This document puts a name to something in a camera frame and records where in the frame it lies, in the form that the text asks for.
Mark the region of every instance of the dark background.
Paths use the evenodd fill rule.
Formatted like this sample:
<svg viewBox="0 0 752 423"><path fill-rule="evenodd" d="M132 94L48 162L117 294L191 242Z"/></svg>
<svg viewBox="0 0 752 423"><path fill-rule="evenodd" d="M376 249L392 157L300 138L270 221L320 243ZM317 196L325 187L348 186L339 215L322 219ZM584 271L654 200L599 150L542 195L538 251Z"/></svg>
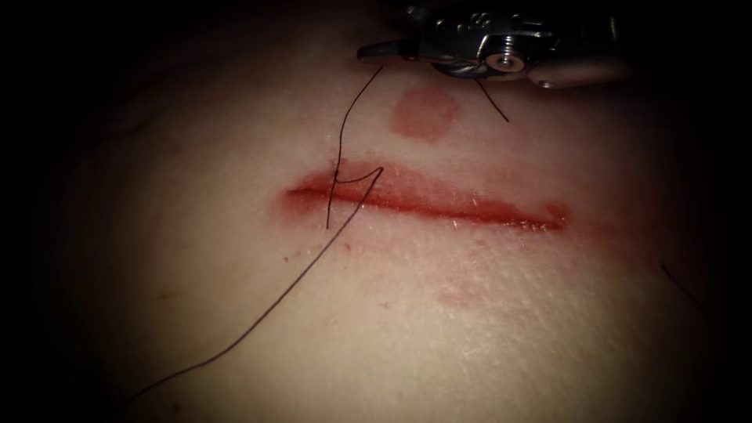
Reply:
<svg viewBox="0 0 752 423"><path fill-rule="evenodd" d="M46 311L38 304L37 287L55 275L45 264L48 234L40 230L35 216L43 212L40 200L56 166L80 145L81 129L96 119L113 83L155 43L217 13L247 12L250 4L115 0L38 3L6 13L6 23L18 28L6 40L6 66L13 75L6 83L18 96L10 97L14 113L6 118L5 144L10 148L5 151L12 193L10 239L19 254L9 256L11 277L5 282L5 349L10 352L5 362L12 375L9 387L17 395L11 396L11 410L17 408L24 420L96 420L110 406L96 383L85 380L60 353L47 332ZM746 117L734 106L746 97L739 88L744 75L729 76L729 69L741 71L732 47L739 39L729 29L734 9L719 10L720 5L676 9L631 2L624 12L640 22L632 31L638 65L650 73L656 89L676 99L696 134L688 142L707 160L710 202L721 224L717 250L727 270L718 275L718 283L727 297L742 298L736 282L750 278L741 269L743 257L735 257L745 248L739 226L746 226L748 218L739 207L750 190L743 168L733 158L743 154L749 135L741 128ZM718 310L718 368L707 380L709 395L688 400L700 405L700 413L688 411L696 414L696 421L731 420L743 401L743 385L737 388L732 381L740 381L734 347L747 331L731 330L733 304L725 302Z"/></svg>

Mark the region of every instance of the red mark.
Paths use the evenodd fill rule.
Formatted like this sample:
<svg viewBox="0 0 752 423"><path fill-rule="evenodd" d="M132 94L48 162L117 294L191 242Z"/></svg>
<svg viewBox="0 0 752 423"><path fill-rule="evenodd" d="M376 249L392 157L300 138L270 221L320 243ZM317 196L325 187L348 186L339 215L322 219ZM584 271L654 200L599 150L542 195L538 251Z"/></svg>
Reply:
<svg viewBox="0 0 752 423"><path fill-rule="evenodd" d="M384 171L365 204L381 210L419 215L426 219L500 224L530 232L566 228L569 209L561 202L543 203L536 211L522 211L506 201L461 191L447 182L431 179L407 168L386 163L380 165L384 166ZM376 167L375 163L345 162L340 169L339 179L355 179ZM372 179L365 179L358 183L338 183L333 200L357 204L371 181ZM284 212L295 215L320 213L321 205L329 200L331 183L331 171L306 176L296 186L284 192Z"/></svg>
<svg viewBox="0 0 752 423"><path fill-rule="evenodd" d="M445 135L461 116L459 103L438 86L405 90L392 109L392 132L433 142Z"/></svg>

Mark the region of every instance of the pale skin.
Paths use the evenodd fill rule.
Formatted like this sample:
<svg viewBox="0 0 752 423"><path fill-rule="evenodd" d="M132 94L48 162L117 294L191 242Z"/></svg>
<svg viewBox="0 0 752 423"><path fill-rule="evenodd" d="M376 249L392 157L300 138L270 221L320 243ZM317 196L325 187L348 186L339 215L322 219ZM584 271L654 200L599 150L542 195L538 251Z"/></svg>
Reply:
<svg viewBox="0 0 752 423"><path fill-rule="evenodd" d="M353 5L216 26L146 61L52 201L58 307L114 402L235 342L342 226L356 204L335 201L327 230L325 202L290 219L279 197L334 171L378 69L354 52L400 36ZM709 323L661 264L701 304L713 264L670 160L681 125L637 85L485 86L509 122L472 81L384 69L342 156L522 210L566 202L567 230L366 204L237 347L114 419L677 419ZM390 126L411 87L461 108L431 142Z"/></svg>

